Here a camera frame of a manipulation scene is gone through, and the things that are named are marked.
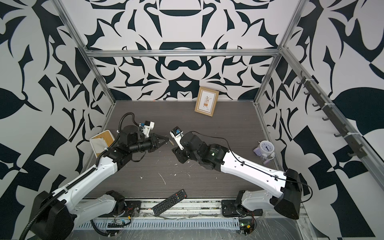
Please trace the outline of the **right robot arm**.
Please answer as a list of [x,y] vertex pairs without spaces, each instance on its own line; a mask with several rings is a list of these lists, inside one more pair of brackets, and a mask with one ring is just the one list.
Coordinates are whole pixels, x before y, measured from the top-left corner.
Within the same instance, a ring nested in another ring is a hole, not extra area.
[[240,191],[235,207],[244,215],[258,209],[273,208],[280,215],[298,220],[303,204],[303,187],[299,173],[293,169],[273,170],[236,153],[229,146],[208,145],[191,131],[183,133],[179,128],[170,132],[177,143],[173,153],[180,163],[195,161],[207,170],[215,170],[237,176],[265,190],[265,193]]

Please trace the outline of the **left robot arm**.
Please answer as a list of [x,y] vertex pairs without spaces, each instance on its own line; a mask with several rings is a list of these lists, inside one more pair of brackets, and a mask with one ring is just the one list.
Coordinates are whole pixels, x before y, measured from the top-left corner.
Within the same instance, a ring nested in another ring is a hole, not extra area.
[[30,220],[21,233],[24,240],[29,232],[42,240],[64,240],[78,226],[98,216],[123,212],[125,198],[109,191],[87,204],[80,201],[104,180],[132,161],[133,154],[151,153],[165,145],[169,138],[152,132],[154,123],[146,121],[123,127],[123,121],[133,113],[120,119],[118,136],[101,152],[96,163],[77,178],[52,193],[42,192],[35,197]]

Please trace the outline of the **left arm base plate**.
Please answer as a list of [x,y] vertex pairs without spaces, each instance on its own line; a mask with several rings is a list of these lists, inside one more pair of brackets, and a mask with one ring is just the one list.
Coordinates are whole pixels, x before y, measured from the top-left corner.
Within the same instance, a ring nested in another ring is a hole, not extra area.
[[124,208],[123,208],[123,214],[120,215],[120,217],[137,217],[141,213],[141,201],[125,201]]

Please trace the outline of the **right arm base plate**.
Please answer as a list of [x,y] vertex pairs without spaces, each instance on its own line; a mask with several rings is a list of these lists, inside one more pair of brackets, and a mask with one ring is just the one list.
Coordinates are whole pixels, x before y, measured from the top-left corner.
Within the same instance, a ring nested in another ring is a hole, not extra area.
[[247,216],[262,216],[264,211],[262,209],[257,209],[254,211],[249,211],[242,207],[240,204],[236,204],[235,200],[221,200],[221,210],[222,215],[225,218],[234,218],[234,217],[247,217]]

